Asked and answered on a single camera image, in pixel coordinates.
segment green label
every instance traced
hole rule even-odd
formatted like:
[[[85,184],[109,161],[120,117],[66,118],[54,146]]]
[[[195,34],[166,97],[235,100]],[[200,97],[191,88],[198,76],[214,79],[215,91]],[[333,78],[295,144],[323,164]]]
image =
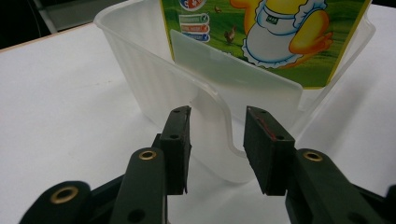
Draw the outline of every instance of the green label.
[[[269,23],[272,23],[273,25],[277,25],[278,20],[279,20],[279,18],[268,15],[266,21],[268,21]]]
[[[179,15],[180,23],[208,23],[209,15],[206,13],[194,14],[194,15]]]

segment white table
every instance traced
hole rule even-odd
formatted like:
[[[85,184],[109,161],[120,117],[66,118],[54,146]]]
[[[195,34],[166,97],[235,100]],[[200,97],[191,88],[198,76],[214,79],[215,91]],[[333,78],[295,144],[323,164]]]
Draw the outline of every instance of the white table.
[[[373,39],[319,106],[297,148],[327,153],[348,179],[384,195],[396,183],[396,9],[371,6]],[[95,189],[124,173],[161,131],[140,112],[94,25],[0,51],[0,223],[17,223],[46,189]],[[235,185],[191,158],[172,223],[287,222],[284,198]]]

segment plastic container wall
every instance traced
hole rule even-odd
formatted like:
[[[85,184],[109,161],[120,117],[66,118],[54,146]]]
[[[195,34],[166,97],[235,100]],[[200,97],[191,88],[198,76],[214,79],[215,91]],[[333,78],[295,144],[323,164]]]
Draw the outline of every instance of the plastic container wall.
[[[243,129],[246,105],[269,110],[289,131],[299,133],[374,32],[374,27],[364,20],[368,34],[357,32],[364,34],[355,37],[356,47],[346,54],[348,58],[342,61],[331,84],[311,94],[296,83],[196,42],[193,45],[201,57],[210,57],[206,57],[205,64],[195,64],[183,56],[187,53],[185,44],[190,48],[192,40],[177,34],[174,64],[159,0],[129,1],[109,7],[94,22],[104,31],[141,111],[163,127],[169,111],[190,105],[192,156],[233,182],[254,178],[245,152],[233,144],[233,125]],[[239,78],[239,73],[246,74],[245,79]]]

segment black object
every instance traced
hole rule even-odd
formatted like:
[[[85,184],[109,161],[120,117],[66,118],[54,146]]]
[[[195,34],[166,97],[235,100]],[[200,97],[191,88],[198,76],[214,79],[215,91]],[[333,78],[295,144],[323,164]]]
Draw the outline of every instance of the black object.
[[[92,191],[81,181],[56,185],[35,201],[21,224],[166,224],[166,196],[187,188],[190,112],[189,106],[174,109],[152,147],[132,155],[125,175]]]
[[[125,175],[93,191],[79,181],[54,186],[21,223],[166,224],[167,195],[187,192],[190,112],[188,106],[173,110],[152,147],[132,155]],[[244,147],[262,192],[287,194],[292,224],[396,223],[396,186],[384,198],[350,184],[325,154],[296,150],[267,111],[247,107]]]
[[[114,204],[110,224],[166,224],[165,157],[155,147],[137,150]]]
[[[244,147],[262,192],[285,195],[292,224],[396,223],[395,189],[384,199],[353,186],[332,160],[294,139],[267,111],[248,106]]]

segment printed packaging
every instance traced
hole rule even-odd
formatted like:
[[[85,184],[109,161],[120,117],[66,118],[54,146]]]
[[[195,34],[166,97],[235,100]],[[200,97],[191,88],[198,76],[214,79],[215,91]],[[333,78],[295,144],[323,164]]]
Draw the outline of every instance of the printed packaging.
[[[179,31],[306,89],[322,88],[332,79],[369,4],[370,0],[162,0],[168,35],[172,29]]]

